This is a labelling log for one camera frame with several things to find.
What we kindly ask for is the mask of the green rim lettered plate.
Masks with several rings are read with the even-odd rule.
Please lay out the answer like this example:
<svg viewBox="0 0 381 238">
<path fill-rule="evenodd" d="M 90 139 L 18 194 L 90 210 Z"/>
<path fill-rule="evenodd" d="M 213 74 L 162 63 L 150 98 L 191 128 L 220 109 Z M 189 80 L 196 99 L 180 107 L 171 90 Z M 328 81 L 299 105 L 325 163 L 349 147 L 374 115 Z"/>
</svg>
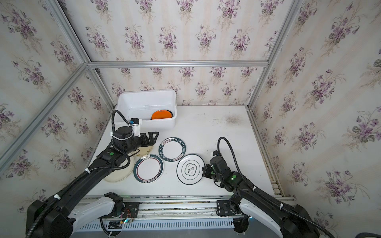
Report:
<svg viewBox="0 0 381 238">
<path fill-rule="evenodd" d="M 159 157 L 167 162 L 176 162 L 186 153 L 185 142 L 178 137 L 169 137 L 163 140 L 158 148 Z"/>
</svg>

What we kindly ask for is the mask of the orange plastic plate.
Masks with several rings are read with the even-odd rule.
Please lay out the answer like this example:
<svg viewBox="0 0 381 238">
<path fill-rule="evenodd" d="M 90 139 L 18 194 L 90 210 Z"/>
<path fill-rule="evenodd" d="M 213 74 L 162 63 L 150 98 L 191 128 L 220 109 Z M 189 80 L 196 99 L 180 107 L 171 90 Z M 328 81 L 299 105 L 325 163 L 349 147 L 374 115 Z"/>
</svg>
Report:
<svg viewBox="0 0 381 238">
<path fill-rule="evenodd" d="M 151 120 L 170 119 L 173 116 L 173 113 L 169 110 L 158 110 L 152 114 Z"/>
</svg>

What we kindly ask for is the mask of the white plate black outline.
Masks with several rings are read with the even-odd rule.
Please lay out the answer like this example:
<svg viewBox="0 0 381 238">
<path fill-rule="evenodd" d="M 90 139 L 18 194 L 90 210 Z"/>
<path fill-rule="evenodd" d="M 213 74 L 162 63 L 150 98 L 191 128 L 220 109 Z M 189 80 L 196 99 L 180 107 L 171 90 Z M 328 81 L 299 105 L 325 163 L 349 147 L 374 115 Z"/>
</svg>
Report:
<svg viewBox="0 0 381 238">
<path fill-rule="evenodd" d="M 177 165 L 177 177 L 185 185 L 194 185 L 202 179 L 204 160 L 196 154 L 184 156 Z"/>
</svg>

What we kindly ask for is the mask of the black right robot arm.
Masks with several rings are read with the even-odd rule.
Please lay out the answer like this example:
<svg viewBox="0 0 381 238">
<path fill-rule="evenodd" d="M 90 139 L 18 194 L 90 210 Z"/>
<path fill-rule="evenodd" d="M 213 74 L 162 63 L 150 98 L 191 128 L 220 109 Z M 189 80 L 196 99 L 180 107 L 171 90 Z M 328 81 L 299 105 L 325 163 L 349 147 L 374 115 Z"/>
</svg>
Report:
<svg viewBox="0 0 381 238">
<path fill-rule="evenodd" d="M 215 156 L 202 168 L 202 176 L 220 183 L 233 193 L 222 207 L 222 214 L 252 217 L 271 229 L 280 238 L 318 238 L 320 232 L 300 205 L 291 206 L 255 186 L 244 175 L 232 171 L 221 156 Z"/>
</svg>

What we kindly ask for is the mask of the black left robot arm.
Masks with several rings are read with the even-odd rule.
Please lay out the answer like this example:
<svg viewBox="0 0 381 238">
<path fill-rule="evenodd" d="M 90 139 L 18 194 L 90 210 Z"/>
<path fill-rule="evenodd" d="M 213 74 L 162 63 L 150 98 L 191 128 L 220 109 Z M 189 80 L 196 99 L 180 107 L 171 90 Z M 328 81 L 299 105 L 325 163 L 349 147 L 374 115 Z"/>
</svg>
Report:
<svg viewBox="0 0 381 238">
<path fill-rule="evenodd" d="M 134 134 L 131 127 L 113 131 L 111 141 L 96 159 L 68 185 L 45 201 L 34 201 L 27 209 L 26 231 L 28 238 L 69 238 L 75 230 L 93 220 L 121 211 L 122 198 L 109 192 L 100 203 L 91 205 L 85 212 L 74 212 L 77 204 L 104 178 L 130 163 L 129 154 L 141 147 L 154 146 L 159 132 Z"/>
</svg>

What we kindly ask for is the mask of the white plastic bin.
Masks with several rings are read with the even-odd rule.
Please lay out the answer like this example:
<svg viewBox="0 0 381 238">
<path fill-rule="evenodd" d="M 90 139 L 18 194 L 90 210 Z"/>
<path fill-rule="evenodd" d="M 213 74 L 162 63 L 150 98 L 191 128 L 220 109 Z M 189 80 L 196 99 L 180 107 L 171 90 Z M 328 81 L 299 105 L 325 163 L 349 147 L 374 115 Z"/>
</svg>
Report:
<svg viewBox="0 0 381 238">
<path fill-rule="evenodd" d="M 176 92 L 172 89 L 125 92 L 120 95 L 116 110 L 127 120 L 141 119 L 144 132 L 170 130 L 176 124 Z M 153 114 L 160 110 L 171 112 L 172 117 L 153 120 Z"/>
</svg>

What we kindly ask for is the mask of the small yellow floral plate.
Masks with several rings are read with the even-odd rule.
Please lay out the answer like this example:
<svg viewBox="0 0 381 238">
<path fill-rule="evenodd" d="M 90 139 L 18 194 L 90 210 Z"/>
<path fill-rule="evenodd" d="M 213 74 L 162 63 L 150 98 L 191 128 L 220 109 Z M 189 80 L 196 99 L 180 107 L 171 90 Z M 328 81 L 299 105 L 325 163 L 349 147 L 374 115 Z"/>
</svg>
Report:
<svg viewBox="0 0 381 238">
<path fill-rule="evenodd" d="M 138 149 L 138 152 L 135 154 L 135 156 L 137 156 L 139 158 L 146 156 L 146 155 L 150 154 L 152 150 L 153 150 L 153 146 L 140 147 Z"/>
</svg>

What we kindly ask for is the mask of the green red rimmed plate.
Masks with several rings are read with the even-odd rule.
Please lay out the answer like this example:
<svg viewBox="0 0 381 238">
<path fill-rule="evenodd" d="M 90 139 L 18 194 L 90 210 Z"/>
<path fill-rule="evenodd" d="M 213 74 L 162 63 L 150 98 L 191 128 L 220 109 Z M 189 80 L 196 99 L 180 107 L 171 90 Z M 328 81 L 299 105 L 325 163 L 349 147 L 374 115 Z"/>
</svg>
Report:
<svg viewBox="0 0 381 238">
<path fill-rule="evenodd" d="M 164 170 L 164 163 L 160 157 L 146 155 L 135 163 L 134 178 L 140 183 L 152 183 L 160 178 Z"/>
</svg>

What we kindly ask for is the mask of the large cream plate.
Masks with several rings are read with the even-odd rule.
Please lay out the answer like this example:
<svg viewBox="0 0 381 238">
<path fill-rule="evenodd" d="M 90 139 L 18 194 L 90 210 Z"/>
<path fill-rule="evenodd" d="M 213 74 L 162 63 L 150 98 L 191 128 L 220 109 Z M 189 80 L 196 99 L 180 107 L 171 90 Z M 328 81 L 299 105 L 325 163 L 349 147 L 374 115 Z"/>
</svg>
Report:
<svg viewBox="0 0 381 238">
<path fill-rule="evenodd" d="M 130 158 L 130 164 L 123 170 L 115 170 L 106 176 L 103 180 L 106 182 L 119 182 L 126 179 L 134 170 L 135 157 Z"/>
</svg>

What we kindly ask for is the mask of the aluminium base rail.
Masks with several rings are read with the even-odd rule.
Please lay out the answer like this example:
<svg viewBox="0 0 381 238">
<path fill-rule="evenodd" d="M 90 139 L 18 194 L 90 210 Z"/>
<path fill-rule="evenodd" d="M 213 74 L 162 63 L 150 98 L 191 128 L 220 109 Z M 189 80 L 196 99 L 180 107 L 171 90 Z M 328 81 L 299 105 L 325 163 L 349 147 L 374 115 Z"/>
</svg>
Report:
<svg viewBox="0 0 381 238">
<path fill-rule="evenodd" d="M 220 196 L 123 196 L 124 202 L 138 202 L 135 220 L 202 219 L 217 217 L 217 201 L 227 200 L 230 195 Z"/>
</svg>

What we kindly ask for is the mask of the aluminium frame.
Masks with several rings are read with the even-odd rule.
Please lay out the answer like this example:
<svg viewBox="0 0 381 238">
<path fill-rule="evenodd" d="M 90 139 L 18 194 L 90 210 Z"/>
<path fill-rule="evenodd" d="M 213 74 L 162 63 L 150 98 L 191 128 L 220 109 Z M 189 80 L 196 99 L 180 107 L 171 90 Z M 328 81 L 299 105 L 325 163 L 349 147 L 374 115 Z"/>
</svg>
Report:
<svg viewBox="0 0 381 238">
<path fill-rule="evenodd" d="M 80 77 L 85 73 L 88 73 L 91 80 L 94 82 L 95 88 L 105 100 L 106 105 L 110 108 L 114 108 L 113 100 L 110 94 L 106 90 L 106 86 L 102 79 L 96 72 L 98 68 L 119 68 L 119 67 L 131 67 L 131 68 L 149 68 L 149 67 L 212 67 L 212 66 L 225 66 L 225 67 L 239 67 L 239 66 L 259 66 L 263 67 L 262 74 L 258 79 L 258 84 L 253 91 L 248 102 L 250 108 L 257 100 L 260 90 L 264 84 L 265 77 L 270 68 L 274 65 L 277 55 L 280 53 L 282 45 L 289 33 L 291 26 L 298 15 L 299 8 L 302 1 L 292 1 L 289 10 L 286 14 L 284 22 L 278 32 L 278 36 L 273 44 L 273 48 L 270 51 L 268 59 L 266 60 L 159 60 L 159 61 L 92 61 L 86 52 L 83 44 L 79 40 L 75 33 L 71 23 L 66 17 L 64 11 L 59 5 L 58 1 L 46 1 L 47 7 L 51 10 L 58 27 L 63 31 L 64 36 L 68 42 L 72 45 L 75 54 L 79 57 L 81 64 L 70 75 L 66 82 L 59 88 L 52 98 L 46 103 L 40 112 L 32 118 L 29 125 L 21 132 L 21 134 L 15 139 L 14 142 L 8 147 L 8 149 L 1 155 L 1 171 L 4 171 L 12 163 L 14 156 L 28 143 L 31 137 L 37 132 L 39 126 L 44 120 L 51 114 L 51 112 L 58 106 L 63 100 L 64 94 L 74 86 Z"/>
</svg>

